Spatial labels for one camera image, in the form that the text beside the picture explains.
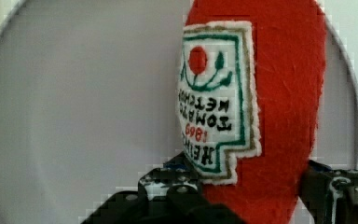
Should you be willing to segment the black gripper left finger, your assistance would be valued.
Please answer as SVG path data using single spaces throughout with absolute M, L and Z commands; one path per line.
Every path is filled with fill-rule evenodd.
M 136 191 L 112 195 L 81 224 L 246 224 L 202 195 L 200 177 L 181 153 L 142 176 Z

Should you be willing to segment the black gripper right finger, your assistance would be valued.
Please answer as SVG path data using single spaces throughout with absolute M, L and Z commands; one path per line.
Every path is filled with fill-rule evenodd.
M 299 198 L 315 224 L 358 224 L 358 170 L 334 170 L 309 161 Z

